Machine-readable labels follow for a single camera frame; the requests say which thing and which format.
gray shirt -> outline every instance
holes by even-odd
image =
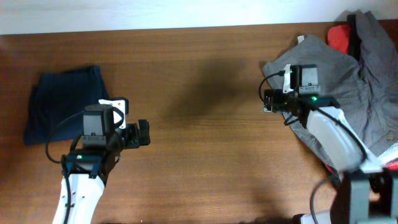
[[[293,49],[267,63],[262,71],[268,76],[283,70],[288,63],[317,65],[322,93],[337,99],[349,125],[379,156],[398,139],[398,55],[371,12],[356,13],[356,28],[362,40],[359,62],[307,35]],[[283,77],[272,77],[268,83],[272,88],[282,88]],[[323,162],[333,165],[322,145],[299,122],[290,128]]]

black cable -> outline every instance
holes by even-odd
[[[294,124],[294,123],[296,123],[297,121],[299,121],[298,118],[296,118],[296,119],[294,119],[293,121],[291,121],[290,119],[292,119],[292,117],[293,117],[293,114],[291,113],[291,114],[286,118],[286,120],[284,121],[284,125],[285,125],[285,126]]]
[[[298,99],[299,101],[301,101],[302,103],[305,103],[306,105],[310,106],[313,110],[319,111],[319,113],[325,115],[326,117],[328,117],[329,119],[331,119],[332,121],[334,121],[334,122],[335,122],[336,124],[338,124],[341,128],[343,128],[343,129],[348,133],[348,135],[349,135],[351,138],[354,139],[355,143],[359,146],[359,149],[361,150],[362,159],[361,159],[361,161],[359,162],[358,165],[355,165],[355,166],[352,167],[352,168],[346,169],[346,171],[348,171],[348,172],[356,171],[356,170],[362,165],[362,163],[368,158],[368,155],[366,154],[366,150],[365,150],[364,146],[362,145],[362,143],[359,141],[359,139],[358,139],[358,138],[354,135],[354,133],[353,133],[351,130],[349,130],[341,121],[339,121],[339,120],[337,120],[336,118],[332,117],[330,114],[324,112],[324,111],[323,111],[322,109],[320,109],[319,107],[314,106],[313,104],[311,104],[311,103],[309,103],[309,102],[307,102],[307,101],[304,101],[304,100],[302,100],[302,99],[300,99],[300,98],[297,98],[297,99]]]
[[[68,223],[68,219],[69,219],[69,213],[70,213],[70,207],[71,207],[71,200],[72,200],[72,196],[70,193],[70,183],[69,183],[69,175],[68,175],[68,170],[67,170],[67,165],[65,162],[65,155],[62,155],[61,157],[61,166],[62,166],[62,174],[63,177],[65,178],[65,183],[67,184],[67,211],[65,212],[65,218],[63,220],[63,224],[67,224]]]
[[[317,183],[316,186],[312,189],[311,197],[310,197],[310,211],[311,211],[311,216],[312,216],[312,220],[313,220],[314,224],[319,224],[319,223],[318,223],[318,220],[317,220],[317,216],[315,215],[315,209],[314,209],[314,206],[313,206],[313,202],[314,202],[314,199],[315,199],[315,194],[316,194],[316,192],[318,191],[318,189],[319,189],[322,185],[327,184],[327,183],[329,183],[329,182],[330,182],[329,179],[321,180],[321,181],[319,181],[319,183]]]
[[[72,143],[70,144],[70,152],[72,152],[73,150],[75,150],[76,149],[76,146],[77,146],[77,144],[79,143],[79,140],[80,140],[80,138],[81,138],[81,136],[82,136],[83,134],[79,134],[73,141],[72,141]]]
[[[63,121],[59,122],[56,127],[54,128],[54,130],[50,133],[49,138],[47,139],[47,142],[45,143],[45,155],[47,156],[47,158],[56,164],[60,164],[61,161],[56,161],[55,159],[53,159],[50,154],[49,154],[49,143],[51,141],[52,136],[54,135],[54,133],[56,133],[66,122],[68,122],[69,120],[71,120],[72,118],[76,118],[77,116],[81,115],[83,113],[83,111],[79,112],[79,113],[75,113],[74,115],[71,115],[67,118],[65,118]]]
[[[281,70],[281,71],[279,71],[279,72],[277,72],[277,73],[275,73],[275,74],[269,75],[269,76],[265,77],[265,79],[263,79],[263,81],[260,83],[260,87],[259,87],[259,96],[260,96],[261,101],[264,102],[264,99],[263,99],[262,93],[261,93],[262,84],[264,84],[264,82],[265,82],[267,79],[269,79],[270,77],[274,77],[274,76],[276,76],[276,75],[282,76],[282,75],[284,75],[284,73],[285,73],[285,71],[284,71],[284,70]]]

